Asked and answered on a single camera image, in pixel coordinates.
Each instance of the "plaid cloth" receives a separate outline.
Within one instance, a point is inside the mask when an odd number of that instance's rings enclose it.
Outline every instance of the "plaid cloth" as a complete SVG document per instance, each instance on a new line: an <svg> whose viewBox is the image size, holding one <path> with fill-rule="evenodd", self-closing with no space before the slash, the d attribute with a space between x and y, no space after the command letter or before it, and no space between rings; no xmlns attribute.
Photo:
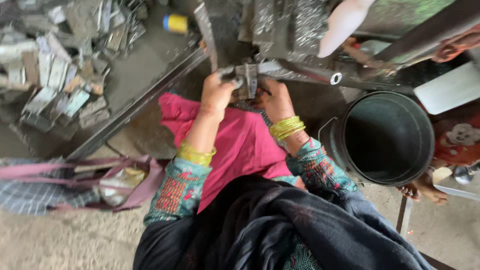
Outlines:
<svg viewBox="0 0 480 270"><path fill-rule="evenodd" d="M50 161L36 159L0 159L0 167L29 163L62 163L63 159ZM56 179L69 179L72 169L59 169L42 173L39 176ZM74 208L84 207L90 202L98 202L100 197L92 189L79 190L60 184L20 183L14 179L0 179L0 207L14 214L41 216L58 204L69 204Z"/></svg>

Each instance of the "yellow spool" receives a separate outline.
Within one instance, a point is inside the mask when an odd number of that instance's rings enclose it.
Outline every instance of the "yellow spool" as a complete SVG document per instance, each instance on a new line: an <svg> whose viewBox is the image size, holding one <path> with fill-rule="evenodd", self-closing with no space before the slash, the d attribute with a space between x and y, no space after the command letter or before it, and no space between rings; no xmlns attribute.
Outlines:
<svg viewBox="0 0 480 270"><path fill-rule="evenodd" d="M188 17L178 14L168 14L163 18L163 28L169 32L188 33Z"/></svg>

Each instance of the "pink fabric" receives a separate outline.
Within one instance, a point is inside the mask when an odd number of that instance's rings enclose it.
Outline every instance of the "pink fabric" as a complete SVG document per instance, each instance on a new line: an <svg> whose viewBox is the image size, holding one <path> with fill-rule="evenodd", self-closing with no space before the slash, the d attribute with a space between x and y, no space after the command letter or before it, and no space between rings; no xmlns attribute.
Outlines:
<svg viewBox="0 0 480 270"><path fill-rule="evenodd" d="M186 138L197 116L200 103L166 93L158 103L162 111L161 125L175 136L175 145ZM285 158L287 153L268 133L260 114L227 108L215 139L217 153L213 156L200 202L202 211L233 179L258 174L271 179L291 175Z"/></svg>

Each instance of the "yellow bangle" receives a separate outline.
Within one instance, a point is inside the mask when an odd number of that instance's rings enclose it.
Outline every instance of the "yellow bangle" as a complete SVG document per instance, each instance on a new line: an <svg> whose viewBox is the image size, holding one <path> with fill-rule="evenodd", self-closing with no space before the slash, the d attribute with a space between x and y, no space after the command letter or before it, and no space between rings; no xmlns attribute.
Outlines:
<svg viewBox="0 0 480 270"><path fill-rule="evenodd" d="M294 116L280 120L269 128L270 134L277 140L283 140L286 137L305 129L305 125L300 121L300 117Z"/></svg>
<svg viewBox="0 0 480 270"><path fill-rule="evenodd" d="M180 145L180 148L177 150L177 157L184 160L188 160L192 163L200 164L205 167L210 165L212 161L212 156L216 154L216 148L213 147L211 153L200 153L197 152L193 147L191 147L185 140Z"/></svg>

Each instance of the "white plastic object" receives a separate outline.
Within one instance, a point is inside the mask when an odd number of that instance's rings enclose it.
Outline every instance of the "white plastic object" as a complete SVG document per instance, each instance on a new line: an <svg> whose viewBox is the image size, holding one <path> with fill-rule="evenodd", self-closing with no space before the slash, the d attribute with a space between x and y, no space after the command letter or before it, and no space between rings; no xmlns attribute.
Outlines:
<svg viewBox="0 0 480 270"><path fill-rule="evenodd" d="M320 40L318 57L332 54L355 31L367 16L375 0L345 0L328 18L328 31Z"/></svg>
<svg viewBox="0 0 480 270"><path fill-rule="evenodd" d="M413 90L430 114L439 114L480 98L480 73L463 64Z"/></svg>

